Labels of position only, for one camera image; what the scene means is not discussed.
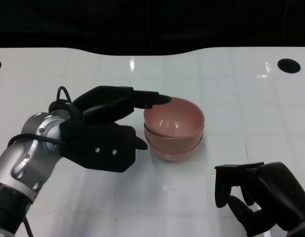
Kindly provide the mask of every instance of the white table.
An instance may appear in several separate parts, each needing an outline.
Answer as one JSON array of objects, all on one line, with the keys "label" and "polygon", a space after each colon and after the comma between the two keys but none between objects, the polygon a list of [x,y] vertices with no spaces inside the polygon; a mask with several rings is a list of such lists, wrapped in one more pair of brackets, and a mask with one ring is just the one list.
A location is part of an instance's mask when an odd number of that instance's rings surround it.
[{"label": "white table", "polygon": [[[277,62],[300,63],[297,74]],[[171,163],[137,152],[125,173],[63,158],[29,210],[35,237],[245,237],[214,200],[216,165],[281,161],[305,189],[305,48],[209,48],[173,56],[105,56],[67,48],[0,49],[0,155],[58,86],[72,99],[98,85],[183,97],[205,114],[202,147]],[[119,124],[144,138],[143,110]],[[240,189],[232,191],[241,197]],[[26,237],[20,227],[18,237]],[[284,237],[274,227],[260,237]]]}]

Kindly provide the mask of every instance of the cable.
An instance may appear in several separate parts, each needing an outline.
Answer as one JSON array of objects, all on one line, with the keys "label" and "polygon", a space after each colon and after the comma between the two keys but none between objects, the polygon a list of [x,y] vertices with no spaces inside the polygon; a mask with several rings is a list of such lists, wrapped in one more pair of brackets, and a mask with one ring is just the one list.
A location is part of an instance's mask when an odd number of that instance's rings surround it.
[{"label": "cable", "polygon": [[153,43],[152,43],[152,38],[151,38],[151,32],[150,32],[150,9],[149,9],[149,5],[150,5],[150,1],[147,0],[147,28],[148,28],[148,37],[149,37],[149,43],[150,43],[150,47],[152,49],[152,52],[154,55],[156,54],[156,51],[153,47]]},{"label": "cable", "polygon": [[284,36],[285,36],[285,20],[286,20],[286,15],[287,15],[287,11],[289,9],[289,6],[290,6],[290,0],[287,0],[285,10],[284,10],[284,14],[283,14],[282,40],[284,40]]},{"label": "cable", "polygon": [[26,231],[27,231],[28,236],[29,236],[29,237],[34,237],[33,232],[32,232],[32,229],[30,229],[30,225],[29,225],[29,222],[28,222],[28,220],[27,220],[26,217],[25,217],[25,219],[24,219],[23,222],[24,222],[24,225],[25,225],[25,228],[26,228]]},{"label": "cable", "polygon": [[62,90],[63,90],[65,96],[67,97],[67,102],[69,102],[70,104],[72,104],[72,101],[71,101],[69,92],[68,92],[68,90],[67,90],[64,86],[61,86],[61,87],[58,88],[58,92],[57,92],[57,101],[60,99],[60,94],[61,94],[61,91],[62,91]]},{"label": "cable", "polygon": [[49,138],[49,137],[43,137],[43,136],[39,136],[36,134],[31,134],[31,133],[23,133],[23,134],[19,134],[19,135],[12,137],[10,139],[10,141],[8,142],[7,147],[13,145],[14,142],[16,142],[19,139],[33,139],[33,140],[38,140],[38,141],[42,141],[42,142],[49,142],[49,143],[60,145],[60,146],[65,145],[65,142],[61,141],[61,140],[57,140],[57,139],[53,139],[53,138]]}]

